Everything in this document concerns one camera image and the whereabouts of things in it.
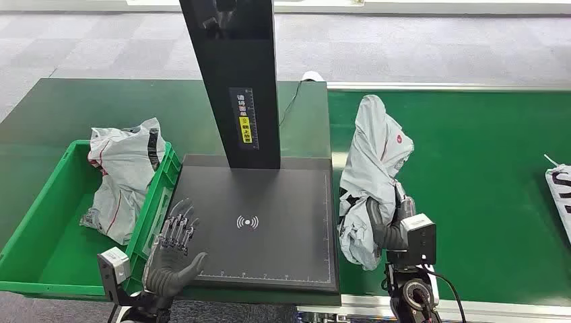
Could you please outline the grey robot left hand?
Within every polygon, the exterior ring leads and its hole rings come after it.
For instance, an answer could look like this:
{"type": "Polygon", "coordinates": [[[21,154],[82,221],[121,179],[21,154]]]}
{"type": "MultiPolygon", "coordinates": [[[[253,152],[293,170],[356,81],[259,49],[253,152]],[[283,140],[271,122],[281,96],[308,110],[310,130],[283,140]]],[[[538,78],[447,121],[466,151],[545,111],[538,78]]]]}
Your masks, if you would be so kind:
{"type": "Polygon", "coordinates": [[[143,271],[143,287],[160,297],[175,297],[200,273],[209,256],[189,252],[194,227],[183,215],[165,220],[143,271]]]}

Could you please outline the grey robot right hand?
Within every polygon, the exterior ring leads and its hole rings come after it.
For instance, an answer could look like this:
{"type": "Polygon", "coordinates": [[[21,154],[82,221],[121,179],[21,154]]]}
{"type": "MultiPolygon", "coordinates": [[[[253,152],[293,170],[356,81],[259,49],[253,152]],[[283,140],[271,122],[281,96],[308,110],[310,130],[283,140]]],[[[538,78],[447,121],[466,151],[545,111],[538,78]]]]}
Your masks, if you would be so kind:
{"type": "Polygon", "coordinates": [[[400,182],[395,182],[396,209],[389,223],[380,212],[380,203],[372,197],[366,200],[366,210],[372,227],[373,240],[379,249],[404,251],[407,249],[407,234],[402,236],[401,221],[416,215],[415,201],[405,193],[400,182]]]}

